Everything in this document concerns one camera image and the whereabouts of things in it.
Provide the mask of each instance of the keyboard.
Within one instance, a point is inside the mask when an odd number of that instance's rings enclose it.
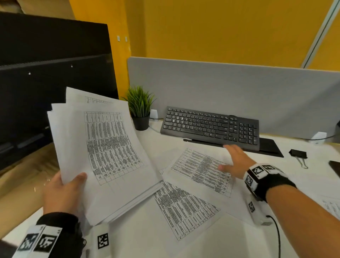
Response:
[[[255,119],[167,107],[161,134],[214,144],[236,144],[259,151],[259,121]]]

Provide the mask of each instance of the black sleeve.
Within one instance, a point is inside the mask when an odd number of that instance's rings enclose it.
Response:
[[[49,258],[80,258],[85,240],[82,238],[78,218],[64,212],[52,212],[40,217],[37,225],[60,227],[62,231]]]

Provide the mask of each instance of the yellow wall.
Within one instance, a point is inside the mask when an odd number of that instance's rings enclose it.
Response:
[[[125,0],[127,26],[129,28],[131,55],[146,57],[144,0]]]
[[[146,57],[300,67],[333,0],[144,0]]]
[[[340,71],[340,13],[335,17],[308,68]]]
[[[126,22],[124,0],[70,0],[77,20],[106,23],[110,34],[113,64],[119,96],[125,96],[129,87],[127,58],[130,57],[130,40]]]

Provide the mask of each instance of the black pot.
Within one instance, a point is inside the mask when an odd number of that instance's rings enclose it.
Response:
[[[133,124],[138,131],[144,131],[149,127],[149,119],[150,115],[145,117],[132,117]]]

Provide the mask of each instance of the black binder clip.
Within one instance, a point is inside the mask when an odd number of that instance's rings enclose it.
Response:
[[[305,159],[307,159],[307,153],[305,151],[300,151],[300,150],[293,150],[291,149],[289,151],[289,154],[292,156],[292,157],[295,157],[298,162],[300,163],[301,167],[304,168],[304,169],[308,169],[306,163],[305,163]]]

